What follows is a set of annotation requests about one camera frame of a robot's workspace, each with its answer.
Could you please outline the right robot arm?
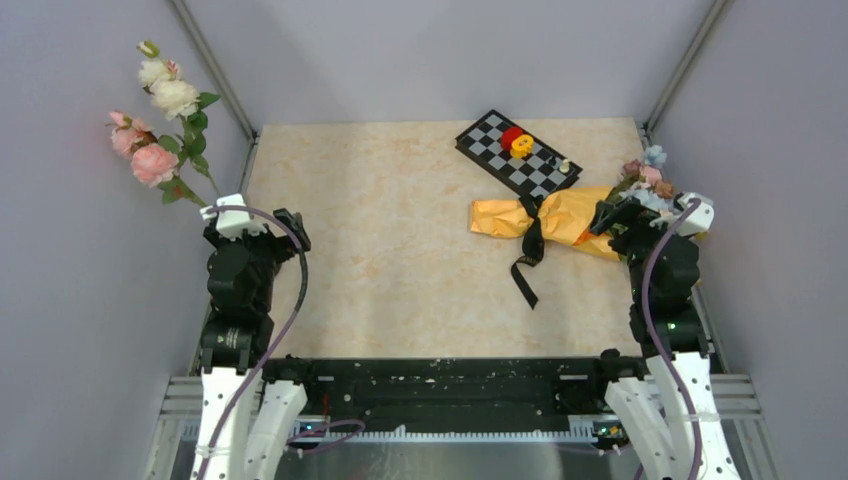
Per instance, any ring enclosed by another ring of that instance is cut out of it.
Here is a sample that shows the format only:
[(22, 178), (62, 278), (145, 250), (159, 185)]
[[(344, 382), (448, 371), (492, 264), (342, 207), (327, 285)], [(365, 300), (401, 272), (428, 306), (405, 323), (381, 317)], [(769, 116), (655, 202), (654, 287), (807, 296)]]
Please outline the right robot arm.
[(604, 373), (586, 385), (589, 404), (613, 412), (637, 455), (640, 479), (738, 479), (711, 381), (711, 360), (692, 301), (700, 278), (693, 238), (712, 220), (698, 196), (660, 216), (635, 199), (601, 201), (592, 234), (610, 234), (631, 280), (630, 325), (646, 372)]

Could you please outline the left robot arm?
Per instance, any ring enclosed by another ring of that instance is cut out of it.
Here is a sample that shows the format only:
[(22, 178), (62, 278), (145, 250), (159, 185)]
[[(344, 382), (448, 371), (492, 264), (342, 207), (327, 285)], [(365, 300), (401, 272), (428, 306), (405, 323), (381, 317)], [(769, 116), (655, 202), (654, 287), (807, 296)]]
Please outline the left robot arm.
[(274, 280), (286, 261), (303, 260), (311, 249), (300, 213), (274, 211), (268, 222), (284, 232), (277, 236), (268, 224), (254, 221), (257, 210), (234, 210), (247, 218), (237, 222), (231, 236), (218, 229), (226, 209), (205, 214), (203, 236), (213, 247), (207, 260), (211, 311), (200, 340), (203, 394), (195, 479), (242, 478), (253, 397), (273, 343)]

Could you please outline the orange paper flower bouquet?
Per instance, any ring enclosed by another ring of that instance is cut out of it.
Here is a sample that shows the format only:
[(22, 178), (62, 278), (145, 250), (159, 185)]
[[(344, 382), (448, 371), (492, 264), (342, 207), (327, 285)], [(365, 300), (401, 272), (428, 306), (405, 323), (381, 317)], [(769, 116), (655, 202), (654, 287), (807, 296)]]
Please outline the orange paper flower bouquet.
[(582, 253), (614, 260), (610, 233), (593, 234), (590, 223), (601, 201), (617, 204), (635, 200), (649, 216), (666, 217), (683, 212), (675, 204), (673, 184), (663, 178), (667, 153), (660, 145), (648, 147), (641, 159), (622, 166), (614, 187), (577, 187), (544, 198), (533, 214), (518, 200), (474, 200), (470, 204), (469, 230), (494, 238), (520, 238), (540, 227), (541, 238), (570, 246)]

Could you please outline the black ribbon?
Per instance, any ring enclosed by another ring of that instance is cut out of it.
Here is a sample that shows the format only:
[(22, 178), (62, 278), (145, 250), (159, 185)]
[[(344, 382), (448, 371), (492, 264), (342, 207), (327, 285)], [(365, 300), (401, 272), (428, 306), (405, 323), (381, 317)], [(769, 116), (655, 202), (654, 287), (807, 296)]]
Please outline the black ribbon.
[(522, 239), (522, 255), (513, 262), (510, 268), (510, 274), (515, 285), (531, 309), (536, 307), (538, 296), (521, 273), (519, 266), (526, 265), (534, 268), (544, 259), (545, 240), (539, 217), (542, 201), (541, 196), (523, 195), (519, 198), (525, 213), (530, 217), (531, 224)]

